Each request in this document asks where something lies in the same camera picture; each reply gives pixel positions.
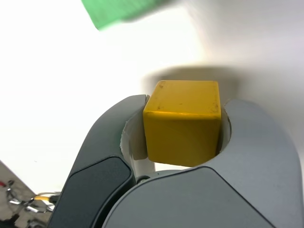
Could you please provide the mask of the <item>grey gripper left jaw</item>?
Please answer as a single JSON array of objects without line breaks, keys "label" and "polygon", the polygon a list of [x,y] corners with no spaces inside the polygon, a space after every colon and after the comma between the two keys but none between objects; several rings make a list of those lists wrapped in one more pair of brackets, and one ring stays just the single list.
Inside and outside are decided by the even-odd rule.
[{"label": "grey gripper left jaw", "polygon": [[155,166],[148,159],[143,109],[148,95],[130,96],[93,124],[48,222],[51,228],[100,228],[113,205]]}]

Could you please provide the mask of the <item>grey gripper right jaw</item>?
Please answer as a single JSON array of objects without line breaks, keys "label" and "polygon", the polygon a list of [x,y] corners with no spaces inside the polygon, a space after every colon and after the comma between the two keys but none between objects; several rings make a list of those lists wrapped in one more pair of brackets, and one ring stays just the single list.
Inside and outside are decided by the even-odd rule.
[{"label": "grey gripper right jaw", "polygon": [[225,111],[230,140],[219,155],[133,187],[104,227],[303,227],[301,165],[290,137],[255,103],[231,100]]}]

